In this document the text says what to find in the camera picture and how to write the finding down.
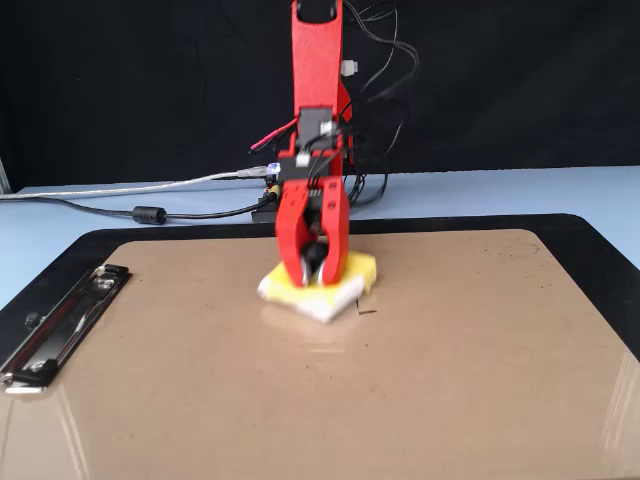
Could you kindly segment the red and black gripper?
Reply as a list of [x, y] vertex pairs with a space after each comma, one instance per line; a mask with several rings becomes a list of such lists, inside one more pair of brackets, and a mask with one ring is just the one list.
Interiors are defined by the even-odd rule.
[[298, 287], [308, 283], [301, 258], [302, 247], [312, 239], [308, 226], [321, 223], [328, 241], [321, 283], [338, 283], [343, 275], [348, 256], [350, 204], [341, 179], [322, 179], [341, 176], [343, 159], [341, 149], [321, 149], [300, 151], [295, 157], [280, 161], [278, 181], [284, 184], [275, 234], [280, 259], [291, 282]]

